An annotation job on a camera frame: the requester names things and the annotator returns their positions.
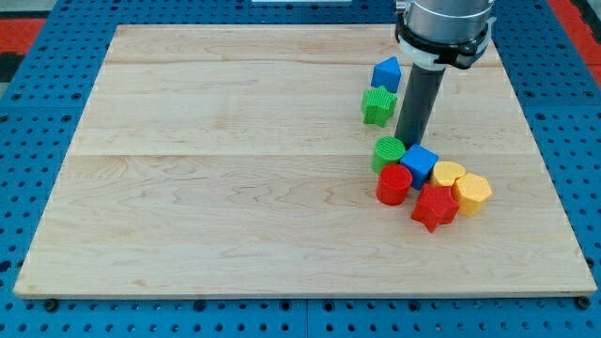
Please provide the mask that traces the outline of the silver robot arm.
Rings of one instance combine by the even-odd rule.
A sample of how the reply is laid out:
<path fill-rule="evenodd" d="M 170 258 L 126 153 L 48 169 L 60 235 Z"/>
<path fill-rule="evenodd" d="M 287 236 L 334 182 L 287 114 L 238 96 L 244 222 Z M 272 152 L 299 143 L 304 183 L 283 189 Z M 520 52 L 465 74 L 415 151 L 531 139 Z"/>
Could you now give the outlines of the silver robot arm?
<path fill-rule="evenodd" d="M 445 70 L 469 69 L 484 54 L 496 19 L 493 0 L 399 0 L 394 35 L 412 61 L 395 137 L 418 145 Z"/>

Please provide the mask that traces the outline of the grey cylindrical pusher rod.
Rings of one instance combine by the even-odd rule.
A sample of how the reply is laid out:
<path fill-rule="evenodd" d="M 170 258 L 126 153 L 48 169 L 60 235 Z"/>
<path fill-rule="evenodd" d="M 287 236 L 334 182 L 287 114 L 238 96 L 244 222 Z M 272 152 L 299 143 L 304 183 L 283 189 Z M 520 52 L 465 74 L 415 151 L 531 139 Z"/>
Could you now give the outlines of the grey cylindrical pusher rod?
<path fill-rule="evenodd" d="M 405 148 L 422 141 L 444 72 L 445 69 L 411 67 L 394 134 Z"/>

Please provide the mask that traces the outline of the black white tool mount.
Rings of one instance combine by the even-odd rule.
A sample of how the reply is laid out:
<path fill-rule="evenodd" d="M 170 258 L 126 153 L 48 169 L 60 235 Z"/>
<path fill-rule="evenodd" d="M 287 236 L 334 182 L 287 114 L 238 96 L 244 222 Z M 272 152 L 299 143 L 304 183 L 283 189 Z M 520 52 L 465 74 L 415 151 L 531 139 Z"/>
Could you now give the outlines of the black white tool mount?
<path fill-rule="evenodd" d="M 469 69 L 485 53 L 495 22 L 495 17 L 488 19 L 483 30 L 465 43 L 440 43 L 421 38 L 409 30 L 402 17 L 398 19 L 394 33 L 400 51 L 422 69 L 441 70 L 446 66 Z"/>

